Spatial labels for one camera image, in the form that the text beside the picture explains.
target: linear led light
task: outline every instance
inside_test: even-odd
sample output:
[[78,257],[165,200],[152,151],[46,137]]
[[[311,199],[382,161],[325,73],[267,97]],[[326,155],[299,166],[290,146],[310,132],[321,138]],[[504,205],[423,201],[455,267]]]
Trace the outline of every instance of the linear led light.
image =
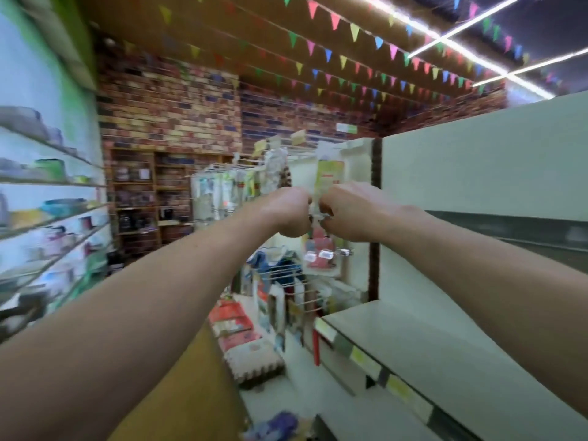
[[[461,31],[469,28],[471,25],[474,25],[474,24],[482,21],[483,19],[485,19],[486,17],[489,17],[492,14],[496,14],[496,12],[504,9],[505,7],[508,7],[508,6],[516,3],[517,1],[519,1],[519,0],[504,0],[502,3],[499,3],[496,6],[491,7],[487,11],[482,12],[477,17],[474,17],[473,19],[466,21],[463,24],[460,24],[457,28],[453,28],[449,32],[443,34],[441,37],[444,39],[448,39],[449,37],[453,37],[455,34],[459,34]],[[418,48],[416,51],[412,51],[408,55],[408,57],[413,58],[413,57],[417,56],[418,54],[420,54],[421,52],[428,50],[429,48],[435,46],[437,43],[440,43],[440,42],[441,42],[441,40],[435,39],[432,42],[427,43],[424,46]]]
[[[570,52],[568,54],[564,54],[562,56],[559,57],[554,57],[554,58],[550,58],[549,60],[545,60],[543,62],[539,62],[536,63],[535,65],[531,65],[531,66],[525,66],[524,68],[520,68],[516,71],[511,71],[509,74],[512,75],[517,75],[520,73],[526,73],[527,71],[533,71],[533,69],[537,69],[537,68],[542,68],[543,66],[548,66],[548,65],[552,65],[554,63],[559,63],[559,62],[563,62],[564,60],[569,60],[570,58],[574,58],[577,56],[581,56],[584,54],[588,54],[588,47],[585,47],[584,49],[581,49],[579,51],[575,51],[575,52]],[[506,76],[496,76],[493,77],[491,79],[488,79],[486,81],[479,81],[477,83],[474,83],[474,85],[472,85],[472,87],[474,86],[480,86],[483,85],[485,83],[490,83],[493,81],[499,81],[501,79],[504,79]]]
[[474,54],[474,52],[463,47],[461,44],[454,42],[451,39],[440,36],[437,32],[430,29],[426,24],[421,23],[420,21],[415,21],[415,20],[411,19],[410,17],[408,17],[408,15],[400,12],[394,6],[392,6],[388,3],[384,3],[382,0],[363,0],[363,1],[370,3],[372,6],[378,8],[379,10],[385,12],[388,15],[391,15],[392,17],[401,21],[402,23],[409,25],[409,26],[412,26],[412,28],[414,28],[418,31],[421,31],[423,34],[427,34],[428,36],[432,37],[433,39],[439,40],[439,42],[441,42],[441,43],[445,44],[446,46],[449,46],[450,48],[454,49],[455,51],[461,53],[465,58],[471,60],[472,62],[477,63],[478,65],[481,65],[484,68],[490,69],[490,70],[494,71],[495,73],[500,74],[501,76],[503,76],[503,77],[509,79],[510,81],[513,81],[517,85],[520,85],[520,86],[526,88],[527,90],[543,97],[544,99],[552,99],[555,97],[554,94],[540,88],[539,86],[535,85],[534,83],[531,83],[529,81],[524,81],[523,79],[521,79],[520,77],[517,77],[516,75],[509,74],[507,69],[503,68],[502,66],[497,65],[496,63],[493,63],[489,60],[486,60],[485,58],[482,58],[482,57]]

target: yellow floor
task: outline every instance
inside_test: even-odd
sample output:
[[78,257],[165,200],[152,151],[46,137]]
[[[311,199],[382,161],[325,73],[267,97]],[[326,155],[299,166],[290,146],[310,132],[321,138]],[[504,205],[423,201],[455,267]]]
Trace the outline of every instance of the yellow floor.
[[109,441],[232,441],[246,410],[222,352],[204,325],[179,361]]

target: brown ceiling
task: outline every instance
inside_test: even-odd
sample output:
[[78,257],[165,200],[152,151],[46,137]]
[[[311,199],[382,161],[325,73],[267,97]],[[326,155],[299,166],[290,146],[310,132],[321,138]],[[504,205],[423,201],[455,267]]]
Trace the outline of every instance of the brown ceiling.
[[[416,33],[409,37],[404,25],[398,22],[390,26],[384,13],[369,9],[368,4],[361,0],[315,1],[342,16],[336,30],[332,29],[330,13],[322,6],[311,19],[307,0],[290,0],[288,6],[285,6],[284,0],[79,0],[79,3],[87,18],[97,23],[103,32],[119,40],[127,40],[140,50],[210,67],[219,66],[213,55],[216,53],[224,57],[221,67],[238,73],[246,83],[271,88],[289,96],[304,96],[314,102],[349,106],[348,97],[338,100],[328,98],[329,92],[336,92],[364,99],[366,106],[374,101],[392,109],[404,109],[407,103],[401,99],[437,103],[439,98],[433,101],[427,90],[451,97],[466,94],[465,85],[459,88],[457,81],[453,86],[449,81],[442,81],[443,69],[466,79],[476,78],[474,70],[469,70],[466,62],[459,64],[455,55],[442,56],[436,48],[419,57],[440,68],[437,80],[433,80],[432,71],[425,74],[423,63],[417,71],[411,63],[405,66],[401,51],[391,60],[388,42],[413,51],[422,46],[424,38]],[[412,0],[393,2],[439,30],[452,27]],[[160,6],[171,11],[169,23],[164,21]],[[384,45],[376,49],[374,37],[363,30],[354,42],[347,20],[383,38]],[[294,47],[289,31],[298,36]],[[307,40],[316,44],[312,56],[309,55]],[[197,58],[192,55],[189,44],[201,49]],[[483,49],[483,44],[474,45],[478,51],[498,59],[492,51]],[[332,51],[329,63],[324,48]],[[340,56],[349,59],[344,68]],[[300,74],[296,62],[303,64]],[[355,62],[362,65],[358,73],[355,72]],[[371,78],[367,68],[373,70]],[[321,72],[316,79],[312,69]],[[329,84],[325,73],[333,76]],[[381,73],[388,75],[384,83]],[[277,74],[282,76],[279,84]],[[394,86],[391,86],[389,76],[397,78]],[[345,82],[340,85],[338,78]],[[292,88],[288,79],[300,83]],[[404,91],[401,90],[400,80],[407,82]],[[349,82],[358,84],[355,91],[352,91]],[[408,84],[415,85],[412,94]],[[361,86],[367,87],[365,95]],[[325,92],[319,96],[317,88],[323,88]],[[372,89],[379,91],[375,99]],[[382,92],[388,94],[385,100]]]

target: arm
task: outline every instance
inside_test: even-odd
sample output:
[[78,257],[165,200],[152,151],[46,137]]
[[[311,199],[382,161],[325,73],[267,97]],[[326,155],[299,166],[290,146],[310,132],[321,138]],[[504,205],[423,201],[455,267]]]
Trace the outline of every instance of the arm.
[[331,188],[326,230],[381,242],[447,293],[538,381],[588,416],[588,276],[399,206],[371,185]]
[[246,204],[2,345],[2,438],[106,439],[178,360],[247,257],[276,232],[308,231],[308,203],[292,188]]

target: forearm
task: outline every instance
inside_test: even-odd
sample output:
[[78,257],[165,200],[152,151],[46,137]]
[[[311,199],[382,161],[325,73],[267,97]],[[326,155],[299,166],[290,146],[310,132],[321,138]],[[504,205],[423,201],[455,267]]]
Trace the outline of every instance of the forearm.
[[[105,439],[177,361],[222,289],[275,231],[263,209],[244,207],[147,255],[4,344],[5,437]],[[88,420],[97,419],[102,423],[88,430]]]
[[382,242],[445,291],[543,385],[588,416],[588,276],[414,207]]

